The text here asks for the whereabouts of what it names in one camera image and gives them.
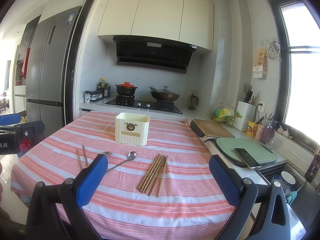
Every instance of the refrigerator door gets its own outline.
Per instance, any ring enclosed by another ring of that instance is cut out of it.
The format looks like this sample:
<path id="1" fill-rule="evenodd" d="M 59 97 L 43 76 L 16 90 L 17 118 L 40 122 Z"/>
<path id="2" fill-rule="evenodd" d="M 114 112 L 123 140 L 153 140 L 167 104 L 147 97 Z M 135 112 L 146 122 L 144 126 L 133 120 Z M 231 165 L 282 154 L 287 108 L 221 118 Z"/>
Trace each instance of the refrigerator door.
<path id="1" fill-rule="evenodd" d="M 34 121 L 41 121 L 41 116 L 40 116 L 40 105 L 36 103 L 26 103 L 26 108 L 27 108 L 27 122 L 34 122 Z M 32 143 L 34 145 L 38 144 L 44 139 L 43 135 L 39 135 L 36 137 L 33 137 L 31 139 Z"/>
<path id="2" fill-rule="evenodd" d="M 33 36 L 26 77 L 27 99 L 39 100 L 41 62 L 53 19 L 54 16 L 40 22 Z"/>
<path id="3" fill-rule="evenodd" d="M 80 8 L 74 7 L 54 17 L 42 59 L 40 100 L 63 101 L 65 66 Z"/>
<path id="4" fill-rule="evenodd" d="M 40 105 L 36 103 L 26 103 L 27 122 L 41 121 Z"/>
<path id="5" fill-rule="evenodd" d="M 41 113 L 41 121 L 44 122 L 44 138 L 52 135 L 63 127 L 62 114 L 63 108 L 60 106 L 39 105 Z"/>

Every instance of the black range hood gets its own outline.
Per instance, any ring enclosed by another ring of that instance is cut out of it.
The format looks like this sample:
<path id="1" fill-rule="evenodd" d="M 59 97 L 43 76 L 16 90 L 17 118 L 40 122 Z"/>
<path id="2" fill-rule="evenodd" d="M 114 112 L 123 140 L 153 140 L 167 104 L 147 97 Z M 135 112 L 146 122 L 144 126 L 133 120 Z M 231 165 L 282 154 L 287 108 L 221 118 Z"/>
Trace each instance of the black range hood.
<path id="1" fill-rule="evenodd" d="M 135 35 L 115 35 L 117 65 L 186 73 L 196 46 L 180 41 Z"/>

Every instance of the purple bottle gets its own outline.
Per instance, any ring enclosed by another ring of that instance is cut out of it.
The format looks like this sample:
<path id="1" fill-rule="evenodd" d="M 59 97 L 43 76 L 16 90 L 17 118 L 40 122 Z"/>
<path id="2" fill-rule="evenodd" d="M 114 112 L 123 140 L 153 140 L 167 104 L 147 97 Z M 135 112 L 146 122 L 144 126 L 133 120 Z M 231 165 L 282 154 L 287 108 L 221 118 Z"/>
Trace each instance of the purple bottle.
<path id="1" fill-rule="evenodd" d="M 266 144 L 270 141 L 271 138 L 274 137 L 277 123 L 277 121 L 271 120 L 271 122 L 267 125 L 260 139 L 262 143 Z"/>

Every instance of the hanging drying rack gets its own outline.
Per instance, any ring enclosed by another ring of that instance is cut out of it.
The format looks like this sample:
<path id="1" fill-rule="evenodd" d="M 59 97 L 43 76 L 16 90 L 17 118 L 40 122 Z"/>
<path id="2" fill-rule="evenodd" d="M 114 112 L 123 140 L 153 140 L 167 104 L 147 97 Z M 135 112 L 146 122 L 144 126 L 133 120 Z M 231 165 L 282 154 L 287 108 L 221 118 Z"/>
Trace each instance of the hanging drying rack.
<path id="1" fill-rule="evenodd" d="M 281 47 L 280 47 L 279 42 L 278 41 L 271 42 L 268 39 L 266 40 L 266 42 L 269 44 L 268 58 L 275 59 L 280 54 Z"/>

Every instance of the white storage box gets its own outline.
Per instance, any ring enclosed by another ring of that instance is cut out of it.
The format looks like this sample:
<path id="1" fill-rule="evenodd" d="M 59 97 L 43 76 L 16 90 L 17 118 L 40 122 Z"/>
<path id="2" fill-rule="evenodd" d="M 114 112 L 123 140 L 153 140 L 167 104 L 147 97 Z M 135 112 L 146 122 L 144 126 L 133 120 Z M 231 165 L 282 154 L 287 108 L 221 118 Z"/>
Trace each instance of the white storage box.
<path id="1" fill-rule="evenodd" d="M 116 142 L 145 146 L 148 139 L 150 116 L 120 113 L 116 116 Z"/>

